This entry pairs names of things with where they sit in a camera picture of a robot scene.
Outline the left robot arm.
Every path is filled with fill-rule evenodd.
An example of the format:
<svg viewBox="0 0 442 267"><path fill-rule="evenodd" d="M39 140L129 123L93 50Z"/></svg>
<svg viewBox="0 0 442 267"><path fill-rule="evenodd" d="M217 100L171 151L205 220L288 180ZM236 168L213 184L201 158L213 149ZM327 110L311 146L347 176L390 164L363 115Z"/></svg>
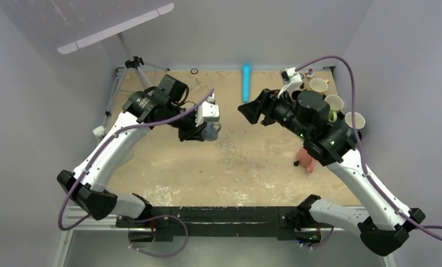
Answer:
<svg viewBox="0 0 442 267"><path fill-rule="evenodd" d="M214 90L192 107L184 108L180 100L187 95L188 86L170 75L165 75L158 86L132 93L93 152L72 171L58 174L57 182L66 193L58 221L62 222L68 203L73 201L95 220L121 215L129 217L136 227L147 226L151 220L150 204L142 196L116 193L107 186L123 159L154 127L169 125L178 129L181 142L217 138L208 131L220 119Z"/></svg>

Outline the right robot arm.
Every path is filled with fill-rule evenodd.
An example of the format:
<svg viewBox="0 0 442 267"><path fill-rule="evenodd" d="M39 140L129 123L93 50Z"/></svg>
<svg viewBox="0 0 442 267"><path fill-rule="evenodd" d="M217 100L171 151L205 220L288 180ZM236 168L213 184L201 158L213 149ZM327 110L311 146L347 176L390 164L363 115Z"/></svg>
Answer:
<svg viewBox="0 0 442 267"><path fill-rule="evenodd" d="M238 110L251 124L278 123L300 137L307 153L334 173L364 207L356 210L310 195L298 205L296 224L338 227L357 235L376 255L388 256L425 219L420 209L397 199L361 162L353 129L342 121L329 122L330 106L320 93L296 91L290 100L277 90L264 89Z"/></svg>

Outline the slate blue mug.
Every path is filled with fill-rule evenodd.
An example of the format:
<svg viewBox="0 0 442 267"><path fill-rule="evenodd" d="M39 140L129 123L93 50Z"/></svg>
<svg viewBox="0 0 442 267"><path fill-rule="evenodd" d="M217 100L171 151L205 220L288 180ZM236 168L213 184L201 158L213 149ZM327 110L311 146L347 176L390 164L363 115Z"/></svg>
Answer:
<svg viewBox="0 0 442 267"><path fill-rule="evenodd" d="M207 122L202 130L202 138L204 141L216 141L222 128L220 122Z"/></svg>

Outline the green mug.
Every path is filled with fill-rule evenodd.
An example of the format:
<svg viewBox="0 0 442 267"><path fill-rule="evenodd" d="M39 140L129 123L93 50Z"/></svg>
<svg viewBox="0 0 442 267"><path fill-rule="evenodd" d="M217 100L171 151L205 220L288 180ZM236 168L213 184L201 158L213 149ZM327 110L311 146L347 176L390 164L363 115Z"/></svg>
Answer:
<svg viewBox="0 0 442 267"><path fill-rule="evenodd" d="M330 106L328 121L336 122L338 118L338 113L343 109L344 106L343 99L337 95L328 95L325 98L325 102L328 103Z"/></svg>

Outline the pink mug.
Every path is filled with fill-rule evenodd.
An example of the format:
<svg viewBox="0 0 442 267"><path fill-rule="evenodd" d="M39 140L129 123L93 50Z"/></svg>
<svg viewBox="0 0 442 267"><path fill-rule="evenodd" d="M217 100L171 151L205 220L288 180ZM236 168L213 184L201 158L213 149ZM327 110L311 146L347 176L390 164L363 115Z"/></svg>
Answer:
<svg viewBox="0 0 442 267"><path fill-rule="evenodd" d="M296 160L298 161L299 165L302 166L303 168L305 168L306 173L308 174L312 174L317 160L315 160L308 152L305 148L301 148L297 153L296 153Z"/></svg>

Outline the yellow mug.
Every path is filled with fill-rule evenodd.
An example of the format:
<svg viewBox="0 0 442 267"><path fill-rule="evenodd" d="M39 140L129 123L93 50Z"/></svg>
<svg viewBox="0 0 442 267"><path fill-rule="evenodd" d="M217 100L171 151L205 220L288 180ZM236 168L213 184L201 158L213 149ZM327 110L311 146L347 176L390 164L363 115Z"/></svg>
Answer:
<svg viewBox="0 0 442 267"><path fill-rule="evenodd" d="M329 80L322 78L312 78L309 82L308 89L318 93L325 93L328 90Z"/></svg>

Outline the dark blue-grey mug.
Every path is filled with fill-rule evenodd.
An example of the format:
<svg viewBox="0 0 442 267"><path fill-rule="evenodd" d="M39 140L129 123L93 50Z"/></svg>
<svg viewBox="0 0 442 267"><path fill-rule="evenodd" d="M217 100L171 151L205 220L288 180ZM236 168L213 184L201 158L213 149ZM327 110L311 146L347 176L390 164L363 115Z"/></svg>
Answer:
<svg viewBox="0 0 442 267"><path fill-rule="evenodd" d="M350 128L353 128L355 124L357 130L364 128L366 125L365 118L359 112L355 112L354 115L352 114L352 112L348 112L347 114L345 114L344 120Z"/></svg>

